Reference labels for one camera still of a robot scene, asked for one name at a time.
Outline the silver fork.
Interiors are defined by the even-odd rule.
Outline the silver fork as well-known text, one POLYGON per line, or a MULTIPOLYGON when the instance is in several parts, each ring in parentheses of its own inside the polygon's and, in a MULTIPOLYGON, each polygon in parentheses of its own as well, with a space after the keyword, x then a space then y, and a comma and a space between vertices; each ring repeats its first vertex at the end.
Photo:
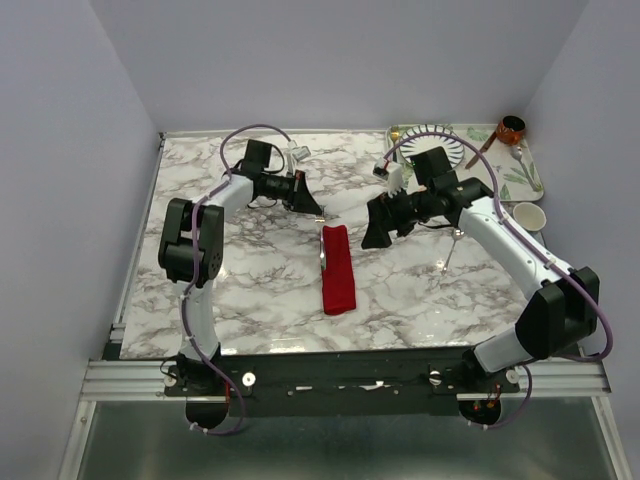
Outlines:
POLYGON ((326 223, 325 214, 322 213, 315 218, 316 226, 318 227, 318 235, 319 235, 319 263, 321 271, 324 272, 326 269, 326 247, 325 247, 325 239, 324 239, 324 227, 326 223))

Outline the red cloth napkin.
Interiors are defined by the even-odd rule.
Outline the red cloth napkin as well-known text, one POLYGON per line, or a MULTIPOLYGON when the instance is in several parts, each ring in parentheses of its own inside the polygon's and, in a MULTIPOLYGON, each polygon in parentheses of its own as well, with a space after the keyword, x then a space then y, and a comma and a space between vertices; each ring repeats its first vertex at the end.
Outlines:
POLYGON ((356 288, 347 228, 324 226, 325 267, 322 269, 324 313, 336 316, 356 309, 356 288))

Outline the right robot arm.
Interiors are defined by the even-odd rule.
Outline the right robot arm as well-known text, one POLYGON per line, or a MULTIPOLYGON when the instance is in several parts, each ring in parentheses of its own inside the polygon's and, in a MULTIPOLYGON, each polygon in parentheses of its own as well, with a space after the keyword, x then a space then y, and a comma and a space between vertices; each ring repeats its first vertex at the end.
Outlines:
POLYGON ((442 216, 476 240, 527 301, 513 326, 464 353, 454 371, 467 389, 483 391, 497 372, 547 359, 595 332, 600 281, 592 269, 575 269, 549 253, 512 222, 482 181, 459 179, 443 148, 417 155, 413 164, 421 190, 407 193, 389 174, 387 192, 367 203, 362 248, 388 248, 392 233, 406 236, 417 223, 442 216))

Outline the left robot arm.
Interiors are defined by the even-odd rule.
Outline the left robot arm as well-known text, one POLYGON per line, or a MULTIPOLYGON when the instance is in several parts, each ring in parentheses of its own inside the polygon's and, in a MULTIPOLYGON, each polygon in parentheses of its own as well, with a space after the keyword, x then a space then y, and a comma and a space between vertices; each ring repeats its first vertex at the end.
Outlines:
POLYGON ((243 158, 225 166, 221 181, 197 201, 174 198, 166 210, 158 263, 179 295, 182 323, 180 355, 195 362, 187 382, 201 395, 214 393, 222 380, 213 364, 220 341, 215 332, 213 283, 224 253, 225 223, 254 200, 280 201, 294 213, 319 216, 322 208, 313 198, 306 174, 297 163, 310 156, 306 146, 293 140, 282 154, 286 173, 270 173, 270 143, 249 140, 243 158))

